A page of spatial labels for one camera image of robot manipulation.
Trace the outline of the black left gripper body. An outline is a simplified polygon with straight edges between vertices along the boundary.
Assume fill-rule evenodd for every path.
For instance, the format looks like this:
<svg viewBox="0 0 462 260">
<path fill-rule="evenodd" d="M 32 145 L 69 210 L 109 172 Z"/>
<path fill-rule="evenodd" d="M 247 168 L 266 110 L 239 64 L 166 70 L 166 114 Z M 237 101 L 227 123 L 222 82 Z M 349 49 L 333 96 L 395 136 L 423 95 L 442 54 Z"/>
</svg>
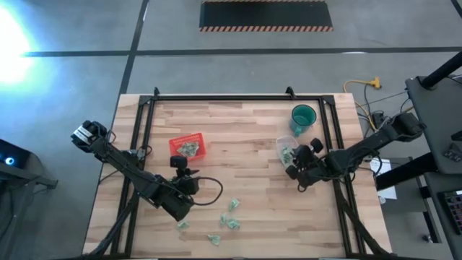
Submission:
<svg viewBox="0 0 462 260">
<path fill-rule="evenodd" d="M 162 180 L 154 198 L 154 204 L 162 207 L 177 222 L 183 220 L 194 205 L 192 195 L 199 191 L 199 181 L 186 175 L 188 160 L 184 156 L 172 156 L 170 167 L 175 168 L 176 176 Z"/>
</svg>

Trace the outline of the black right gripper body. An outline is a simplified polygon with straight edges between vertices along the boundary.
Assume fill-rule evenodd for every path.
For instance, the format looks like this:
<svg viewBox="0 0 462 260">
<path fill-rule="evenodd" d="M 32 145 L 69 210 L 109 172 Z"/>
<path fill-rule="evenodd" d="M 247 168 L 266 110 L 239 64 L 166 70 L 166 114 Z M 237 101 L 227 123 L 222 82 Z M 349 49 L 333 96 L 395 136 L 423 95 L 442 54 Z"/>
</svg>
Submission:
<svg viewBox="0 0 462 260">
<path fill-rule="evenodd" d="M 327 181 L 325 165 L 316 156 L 323 149 L 323 144 L 318 138 L 314 138 L 309 145 L 299 145 L 297 148 L 289 148 L 289 165 L 286 174 L 298 181 L 298 186 L 312 186 L 318 181 Z"/>
</svg>

